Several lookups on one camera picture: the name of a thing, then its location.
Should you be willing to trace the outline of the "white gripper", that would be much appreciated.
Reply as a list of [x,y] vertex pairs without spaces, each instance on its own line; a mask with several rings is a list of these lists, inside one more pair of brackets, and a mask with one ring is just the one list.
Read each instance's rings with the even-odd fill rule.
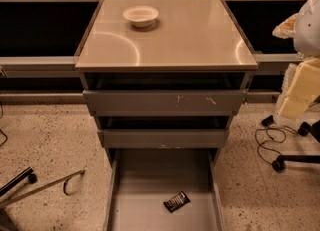
[[[297,16],[295,13],[276,26],[272,35],[281,39],[293,38]],[[277,114],[287,119],[297,119],[319,96],[320,59],[309,59],[299,65],[290,64],[277,101]]]

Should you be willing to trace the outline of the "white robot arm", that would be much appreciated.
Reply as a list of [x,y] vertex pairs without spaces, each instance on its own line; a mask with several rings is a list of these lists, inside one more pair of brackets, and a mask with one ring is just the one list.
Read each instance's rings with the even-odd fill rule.
[[294,48],[307,57],[287,69],[277,102],[279,115],[296,119],[320,95],[320,0],[307,0],[298,13],[276,26],[272,35],[292,38]]

